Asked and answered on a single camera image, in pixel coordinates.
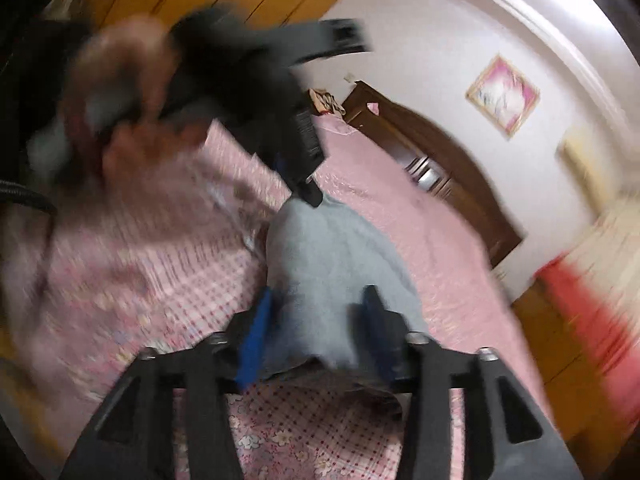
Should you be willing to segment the person's left hand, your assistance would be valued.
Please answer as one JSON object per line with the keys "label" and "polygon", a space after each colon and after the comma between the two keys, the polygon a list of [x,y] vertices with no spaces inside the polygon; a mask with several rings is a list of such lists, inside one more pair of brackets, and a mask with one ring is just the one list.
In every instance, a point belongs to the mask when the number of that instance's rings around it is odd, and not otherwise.
{"label": "person's left hand", "polygon": [[65,134],[88,174],[107,188],[198,150],[208,122],[160,120],[179,51],[157,18],[139,15],[89,38],[67,66]]}

